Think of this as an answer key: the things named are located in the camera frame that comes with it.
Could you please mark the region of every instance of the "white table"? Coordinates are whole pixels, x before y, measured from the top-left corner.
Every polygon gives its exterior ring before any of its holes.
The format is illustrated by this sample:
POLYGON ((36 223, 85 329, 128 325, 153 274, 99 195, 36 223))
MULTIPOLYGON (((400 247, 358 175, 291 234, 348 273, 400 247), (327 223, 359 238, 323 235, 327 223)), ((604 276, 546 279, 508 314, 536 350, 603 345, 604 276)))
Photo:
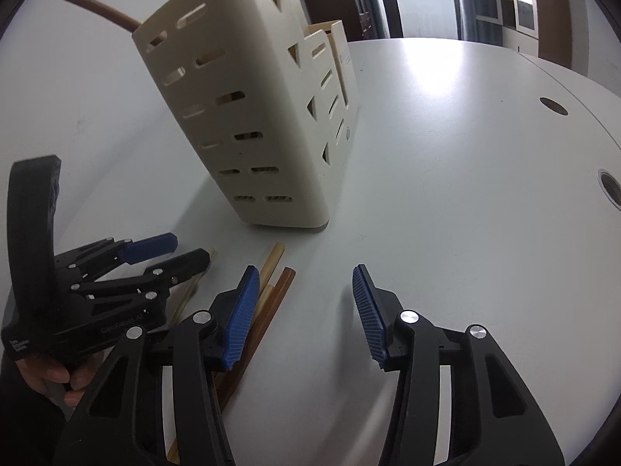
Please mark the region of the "white table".
POLYGON ((362 108, 336 213, 321 233, 254 227, 235 218, 129 37, 81 12, 29 0, 0 41, 0 186, 14 160, 59 155, 57 252, 166 230, 179 251, 216 247, 186 315, 287 245, 277 271, 297 277, 225 415, 238 465, 377 464, 397 375, 366 346, 358 263, 438 326, 485 325, 567 462, 591 440, 621 381, 621 211, 597 178, 621 179, 619 98, 508 49, 351 44, 362 108))

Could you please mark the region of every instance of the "wooden dowel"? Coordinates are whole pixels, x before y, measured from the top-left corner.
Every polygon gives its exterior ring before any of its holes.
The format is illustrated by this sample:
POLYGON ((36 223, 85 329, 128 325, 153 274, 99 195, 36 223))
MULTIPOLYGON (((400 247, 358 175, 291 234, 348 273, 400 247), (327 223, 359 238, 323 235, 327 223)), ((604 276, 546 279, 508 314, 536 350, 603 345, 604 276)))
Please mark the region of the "wooden dowel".
POLYGON ((250 331, 248 331, 248 337, 246 338, 246 344, 243 347, 243 352, 241 353, 241 359, 235 363, 231 371, 225 373, 220 379, 220 383, 216 387, 220 410, 224 410, 226 408, 227 403, 235 392, 235 389, 237 389, 243 373, 246 371, 252 356, 257 351, 259 343, 269 327, 269 323, 274 318, 274 315, 276 314, 278 307, 280 307, 280 304, 282 303, 283 298, 291 286, 295 276, 296 272, 291 268, 285 268, 283 270, 278 282, 274 286, 274 290, 269 293, 268 302, 261 310, 257 320, 252 326, 250 326, 250 331))
POLYGON ((108 19, 111 23, 120 26, 124 30, 130 33, 135 32, 141 23, 130 16, 123 14, 119 10, 113 9, 105 3, 98 2, 97 0, 64 0, 69 3, 73 3, 82 9, 88 10, 92 13, 102 16, 104 19, 108 19))
POLYGON ((271 286, 269 284, 265 286, 265 289, 263 289, 263 292, 259 296, 259 299, 257 299, 257 304, 255 306, 255 314, 252 316, 253 323, 255 322, 255 320, 257 320, 257 317, 261 313, 261 310, 263 310, 263 307, 268 302, 269 293, 273 290, 274 290, 274 286, 271 286))
POLYGON ((265 259, 265 262, 261 267, 261 271, 259 272, 259 281, 261 283, 259 287, 260 294, 263 292, 263 289, 265 289, 265 286, 268 285, 269 279, 274 273, 278 261, 280 261, 280 258, 283 256, 283 252, 284 243, 278 242, 274 245, 274 248, 269 253, 268 258, 265 259))

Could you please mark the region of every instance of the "brown stick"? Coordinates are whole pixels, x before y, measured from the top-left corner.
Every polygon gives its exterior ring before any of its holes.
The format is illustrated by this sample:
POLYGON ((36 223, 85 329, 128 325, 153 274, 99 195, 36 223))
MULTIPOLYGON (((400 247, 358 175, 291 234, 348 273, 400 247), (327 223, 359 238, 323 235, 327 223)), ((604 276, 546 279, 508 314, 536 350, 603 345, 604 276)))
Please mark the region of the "brown stick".
POLYGON ((257 351, 259 343, 269 327, 269 323, 274 318, 295 276, 296 272, 291 268, 285 268, 283 270, 278 282, 274 286, 274 290, 269 293, 268 302, 261 310, 257 320, 250 326, 246 344, 241 353, 241 359, 235 363, 231 371, 225 373, 220 379, 220 384, 216 387, 216 392, 218 394, 218 402, 220 403, 221 410, 226 408, 227 403, 239 385, 243 373, 246 371, 252 356, 257 351))
POLYGON ((108 19, 111 23, 120 26, 124 30, 130 33, 135 32, 141 23, 130 16, 123 14, 121 11, 113 9, 105 3, 98 2, 97 0, 64 0, 69 3, 73 3, 82 9, 89 10, 92 13, 102 16, 104 19, 108 19))

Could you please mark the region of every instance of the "wooden stick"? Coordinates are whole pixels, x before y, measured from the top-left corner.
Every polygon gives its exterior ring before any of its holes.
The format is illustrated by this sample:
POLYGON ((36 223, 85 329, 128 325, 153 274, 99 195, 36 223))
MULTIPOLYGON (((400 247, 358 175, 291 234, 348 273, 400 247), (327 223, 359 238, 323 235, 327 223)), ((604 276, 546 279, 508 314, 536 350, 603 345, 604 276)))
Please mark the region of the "wooden stick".
MULTIPOLYGON (((97 0, 64 0, 69 3, 73 3, 78 7, 82 7, 82 9, 88 10, 89 12, 95 13, 97 15, 102 16, 104 19, 108 19, 111 23, 120 26, 124 30, 129 31, 130 33, 135 32, 140 26, 141 22, 133 19, 132 17, 123 14, 120 10, 113 9, 109 5, 105 3, 98 2, 97 0)), ((151 45, 156 46, 164 40, 164 37, 157 36, 151 42, 151 45)))
MULTIPOLYGON (((244 346, 243 353, 241 354, 241 359, 235 364, 232 371, 228 373, 213 374, 213 383, 218 391, 218 400, 220 401, 221 409, 224 409, 222 404, 222 401, 224 400, 220 400, 219 388, 223 387, 222 390, 227 391, 226 402, 224 403, 224 405, 226 405, 233 395, 233 392, 235 392, 235 388, 239 385, 241 375, 243 375, 246 371, 246 367, 250 363, 250 359, 252 359, 253 354, 257 350, 263 335, 265 335, 265 332, 269 327, 269 323, 282 303, 284 295, 289 289, 293 278, 296 276, 296 272, 291 268, 285 268, 275 287, 267 284, 274 273, 276 265, 283 256, 283 252, 284 244, 281 242, 276 243, 271 252, 269 252, 268 257, 265 259, 261 271, 259 272, 261 294, 259 295, 259 299, 257 300, 257 304, 255 306, 255 315, 252 319, 252 325, 250 326, 248 337, 246 338, 246 345, 244 346), (234 378, 231 376, 232 373, 238 374, 234 378)), ((173 440, 172 445, 170 445, 167 459, 174 464, 179 464, 179 448, 176 438, 173 440)))
POLYGON ((274 245, 274 248, 269 253, 268 258, 265 259, 261 271, 259 272, 259 281, 261 283, 259 293, 263 292, 265 286, 268 285, 269 279, 274 273, 278 261, 280 261, 280 258, 283 256, 283 252, 284 243, 278 242, 274 245))
POLYGON ((243 373, 246 371, 252 356, 257 351, 259 343, 269 327, 269 323, 274 318, 295 276, 296 272, 291 268, 285 268, 283 270, 278 282, 274 286, 274 290, 269 293, 268 303, 266 303, 261 310, 257 320, 250 326, 246 344, 241 353, 241 359, 235 363, 231 371, 224 374, 224 377, 220 380, 220 384, 216 387, 220 410, 224 411, 235 389, 237 389, 243 373))
POLYGON ((263 310, 263 307, 268 302, 269 293, 273 290, 274 290, 274 286, 271 286, 269 284, 265 286, 265 289, 263 289, 263 292, 259 296, 259 299, 257 299, 257 304, 255 306, 255 314, 252 316, 253 323, 257 320, 257 317, 261 313, 261 310, 263 310))

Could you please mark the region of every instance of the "ribbed blue rubber pad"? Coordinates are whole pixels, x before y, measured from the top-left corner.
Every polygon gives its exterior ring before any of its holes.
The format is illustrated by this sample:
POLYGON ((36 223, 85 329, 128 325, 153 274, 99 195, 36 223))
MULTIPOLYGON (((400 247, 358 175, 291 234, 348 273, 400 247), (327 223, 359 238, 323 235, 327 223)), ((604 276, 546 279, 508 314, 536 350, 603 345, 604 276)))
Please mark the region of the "ribbed blue rubber pad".
POLYGON ((224 330, 224 351, 222 365, 230 370, 239 358, 246 343, 246 336, 250 329, 250 322, 255 313, 255 306, 259 298, 259 271, 252 268, 248 280, 240 292, 235 310, 231 314, 229 323, 224 330))
POLYGON ((384 324, 380 319, 377 306, 371 295, 369 284, 364 278, 360 268, 356 266, 353 270, 352 278, 353 299, 356 300, 358 314, 362 321, 362 328, 366 336, 366 343, 371 350, 371 357, 375 359, 380 368, 384 368, 384 364, 388 359, 386 350, 386 331, 384 324))
POLYGON ((127 264, 136 264, 177 250, 177 237, 172 233, 164 233, 151 238, 145 238, 125 246, 119 253, 119 261, 127 264))

